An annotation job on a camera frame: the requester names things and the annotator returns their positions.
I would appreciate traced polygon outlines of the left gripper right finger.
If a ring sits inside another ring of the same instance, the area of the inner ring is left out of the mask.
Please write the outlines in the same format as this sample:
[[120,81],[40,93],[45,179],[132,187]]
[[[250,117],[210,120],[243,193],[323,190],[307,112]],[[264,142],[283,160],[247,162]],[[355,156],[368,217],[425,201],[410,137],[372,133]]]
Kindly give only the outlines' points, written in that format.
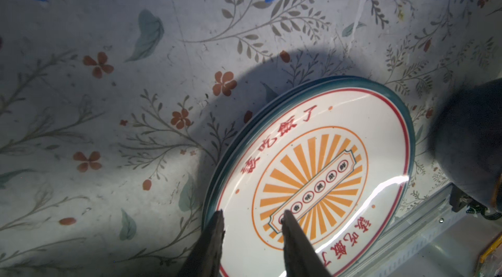
[[287,277],[331,276],[290,210],[284,212],[282,234]]

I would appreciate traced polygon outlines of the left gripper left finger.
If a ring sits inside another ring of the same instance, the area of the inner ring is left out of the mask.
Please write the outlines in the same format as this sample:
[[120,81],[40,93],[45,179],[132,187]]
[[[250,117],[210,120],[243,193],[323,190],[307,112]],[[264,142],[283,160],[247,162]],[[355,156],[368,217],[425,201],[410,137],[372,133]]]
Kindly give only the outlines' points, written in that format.
[[177,276],[219,276],[224,241],[223,211],[216,211]]

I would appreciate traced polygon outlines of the white plate orange sunburst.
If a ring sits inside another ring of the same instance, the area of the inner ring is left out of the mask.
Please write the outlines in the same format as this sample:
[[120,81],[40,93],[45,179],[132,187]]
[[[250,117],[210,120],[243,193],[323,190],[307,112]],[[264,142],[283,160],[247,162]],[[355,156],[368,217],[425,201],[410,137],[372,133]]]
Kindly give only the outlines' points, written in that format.
[[286,210],[341,276],[390,224],[414,149],[408,109],[379,83],[335,80],[283,101],[234,150],[213,193],[226,233],[219,276],[285,276]]

